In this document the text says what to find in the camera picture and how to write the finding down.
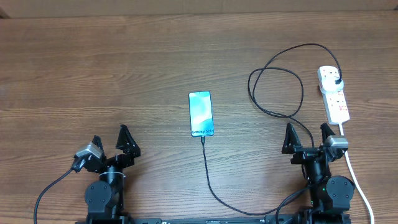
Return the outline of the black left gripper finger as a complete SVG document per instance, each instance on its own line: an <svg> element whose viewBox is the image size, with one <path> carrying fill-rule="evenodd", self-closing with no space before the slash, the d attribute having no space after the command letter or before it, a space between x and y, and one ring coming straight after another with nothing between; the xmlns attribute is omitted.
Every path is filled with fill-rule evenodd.
<svg viewBox="0 0 398 224"><path fill-rule="evenodd" d="M132 157L139 157L141 155L141 149L133 139L128 127L124 124L120 125L116 149L122 150L124 154Z"/></svg>
<svg viewBox="0 0 398 224"><path fill-rule="evenodd" d="M101 141L101 138L97 135L94 135L93 140L93 149L92 153L99 159L103 159L105 157L104 149L103 149L103 144Z"/></svg>

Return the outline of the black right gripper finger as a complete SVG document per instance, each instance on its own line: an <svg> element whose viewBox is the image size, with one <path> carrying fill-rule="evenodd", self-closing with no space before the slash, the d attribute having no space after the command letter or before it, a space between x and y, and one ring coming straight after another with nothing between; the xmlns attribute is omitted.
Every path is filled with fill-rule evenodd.
<svg viewBox="0 0 398 224"><path fill-rule="evenodd" d="M326 143L326 140L329 136L334 136L335 133L332 131L332 129L329 127L328 123L323 123L320 126L320 129L322 131L322 143Z"/></svg>
<svg viewBox="0 0 398 224"><path fill-rule="evenodd" d="M287 123L285 139L282 146L283 154L295 154L302 150L302 144L292 123Z"/></svg>

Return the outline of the smartphone with teal screen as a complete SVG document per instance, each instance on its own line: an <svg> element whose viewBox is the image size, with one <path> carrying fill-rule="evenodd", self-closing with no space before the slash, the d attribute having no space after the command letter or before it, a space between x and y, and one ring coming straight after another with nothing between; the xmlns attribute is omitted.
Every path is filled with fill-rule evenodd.
<svg viewBox="0 0 398 224"><path fill-rule="evenodd" d="M190 130L193 137L213 136L214 122L209 91L190 92L188 94L190 111Z"/></svg>

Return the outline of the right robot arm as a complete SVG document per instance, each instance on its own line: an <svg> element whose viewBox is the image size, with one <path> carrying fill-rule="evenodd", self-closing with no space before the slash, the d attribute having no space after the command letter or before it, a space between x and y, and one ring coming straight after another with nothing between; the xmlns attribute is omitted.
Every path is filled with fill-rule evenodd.
<svg viewBox="0 0 398 224"><path fill-rule="evenodd" d="M283 154L291 154L290 162L299 164L304 170L307 185L289 195L277 208L275 222L284 223L350 223L349 215L355 183L341 175L333 176L329 163L342 158L348 150L348 141L335 134L328 124L321 126L322 143L319 147L303 147L292 125L288 123L285 132ZM290 199L308 190L311 206L301 207L293 215L279 215L280 209Z"/></svg>

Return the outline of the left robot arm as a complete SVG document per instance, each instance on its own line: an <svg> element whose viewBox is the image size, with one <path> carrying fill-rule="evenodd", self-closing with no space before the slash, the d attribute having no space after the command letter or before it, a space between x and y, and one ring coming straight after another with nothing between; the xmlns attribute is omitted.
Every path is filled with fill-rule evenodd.
<svg viewBox="0 0 398 224"><path fill-rule="evenodd" d="M134 159L141 150L133 139L128 127L120 125L116 149L122 153L107 158L101 138L95 136L76 156L84 160L83 167L88 172L98 174L99 180L91 183L85 191L88 206L86 223L133 223L128 212L124 211L125 168L134 165Z"/></svg>

